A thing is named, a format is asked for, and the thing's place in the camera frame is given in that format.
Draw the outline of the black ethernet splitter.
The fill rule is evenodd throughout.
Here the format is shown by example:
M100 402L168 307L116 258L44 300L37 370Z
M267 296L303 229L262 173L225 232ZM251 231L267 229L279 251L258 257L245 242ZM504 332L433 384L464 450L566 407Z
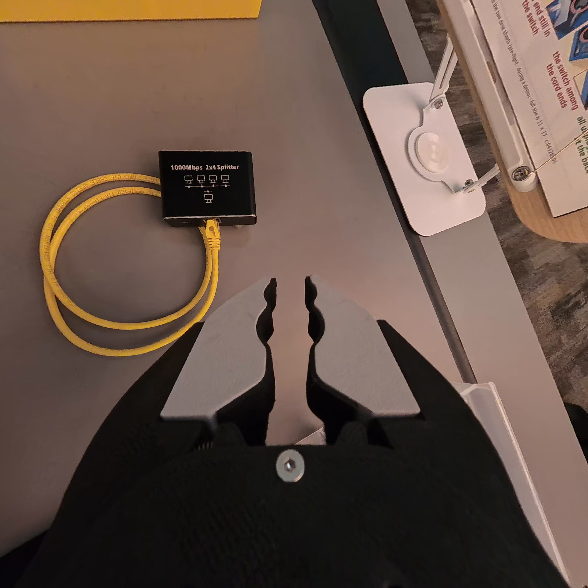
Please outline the black ethernet splitter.
M172 227L257 223L248 151L159 151L162 216Z

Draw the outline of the yellow plastic bin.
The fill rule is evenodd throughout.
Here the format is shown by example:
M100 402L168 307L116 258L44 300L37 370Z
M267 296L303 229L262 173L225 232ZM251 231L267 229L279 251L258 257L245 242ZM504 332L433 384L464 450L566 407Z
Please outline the yellow plastic bin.
M1 1L1 23L255 19L261 1Z

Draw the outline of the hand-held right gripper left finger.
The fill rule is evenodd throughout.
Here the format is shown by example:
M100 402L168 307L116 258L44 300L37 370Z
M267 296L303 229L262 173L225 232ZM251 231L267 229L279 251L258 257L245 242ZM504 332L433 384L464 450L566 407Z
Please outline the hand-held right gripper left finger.
M209 315L161 418L215 422L222 409L262 382L270 363L276 287L275 278L262 278Z

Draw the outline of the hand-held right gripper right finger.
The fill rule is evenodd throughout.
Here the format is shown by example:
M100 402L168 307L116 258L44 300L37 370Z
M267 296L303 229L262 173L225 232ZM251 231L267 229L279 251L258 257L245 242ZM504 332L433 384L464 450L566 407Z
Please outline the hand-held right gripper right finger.
M322 277L308 276L312 339L306 398L320 419L412 417L417 401L377 320Z

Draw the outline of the printed instruction sheet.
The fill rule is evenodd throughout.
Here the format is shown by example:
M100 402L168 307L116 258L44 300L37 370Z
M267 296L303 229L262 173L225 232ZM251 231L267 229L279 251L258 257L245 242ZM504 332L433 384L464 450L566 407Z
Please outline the printed instruction sheet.
M587 208L587 1L473 1L553 217Z

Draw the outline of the white metal stand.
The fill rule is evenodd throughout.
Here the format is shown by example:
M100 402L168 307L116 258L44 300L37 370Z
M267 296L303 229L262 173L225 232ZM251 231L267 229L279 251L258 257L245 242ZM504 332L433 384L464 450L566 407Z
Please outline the white metal stand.
M442 1L448 37L435 81L379 86L363 107L411 228L433 236L480 217L483 192L501 172L519 192L538 175L473 1ZM498 163L478 178L447 100L457 64L469 76Z

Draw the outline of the wooden board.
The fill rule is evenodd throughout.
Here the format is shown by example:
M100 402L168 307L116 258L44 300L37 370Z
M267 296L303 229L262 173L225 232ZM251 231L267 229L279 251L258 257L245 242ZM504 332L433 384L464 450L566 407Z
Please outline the wooden board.
M510 180L506 186L513 209L531 231L547 239L567 243L587 243L587 208L554 217L540 185L519 192Z

